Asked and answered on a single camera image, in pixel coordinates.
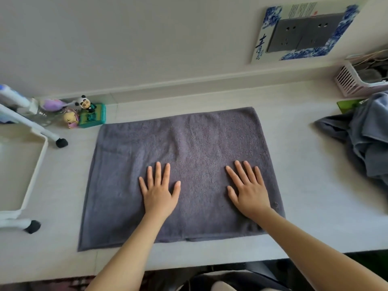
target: folded towel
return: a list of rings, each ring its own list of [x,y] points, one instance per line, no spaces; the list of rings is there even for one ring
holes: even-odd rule
[[[347,155],[357,169],[382,182],[388,191],[388,92],[373,94],[355,110],[321,118],[315,125],[347,142],[347,150],[351,150]]]
[[[78,250],[117,247],[128,239],[144,215],[138,177],[146,179],[147,166],[156,161],[171,164],[171,189],[182,182],[178,205],[156,242],[262,234],[227,195],[232,181],[225,166],[233,167],[236,159],[260,167],[271,206],[284,216],[252,107],[103,125],[90,165]]]

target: black leg cap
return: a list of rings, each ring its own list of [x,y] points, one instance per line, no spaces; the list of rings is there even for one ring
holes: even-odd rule
[[[66,141],[66,139],[61,139],[61,138],[56,140],[55,144],[57,145],[58,148],[63,148],[63,147],[66,147],[67,145],[69,145],[69,143]]]
[[[32,220],[31,224],[28,226],[28,228],[24,229],[28,234],[35,233],[37,230],[40,229],[40,222],[37,220]]]

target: person's right arm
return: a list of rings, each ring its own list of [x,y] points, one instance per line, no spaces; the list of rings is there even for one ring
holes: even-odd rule
[[[235,165],[239,176],[226,167],[239,191],[237,196],[228,186],[230,199],[242,214],[255,221],[280,245],[315,290],[388,290],[388,282],[278,215],[270,207],[257,166],[253,172],[244,161],[245,173],[239,161],[235,161]]]

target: wall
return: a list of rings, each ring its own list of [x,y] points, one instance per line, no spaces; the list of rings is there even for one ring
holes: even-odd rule
[[[307,1],[2,0],[0,82],[32,96],[114,92],[313,66],[388,42],[388,0],[369,0],[328,56],[250,65],[265,8]]]

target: forearm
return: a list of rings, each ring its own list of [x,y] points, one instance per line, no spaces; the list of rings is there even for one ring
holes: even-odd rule
[[[145,215],[133,234],[92,281],[87,290],[139,290],[149,252],[162,222]]]
[[[255,220],[318,291],[388,290],[388,283],[269,209]]]

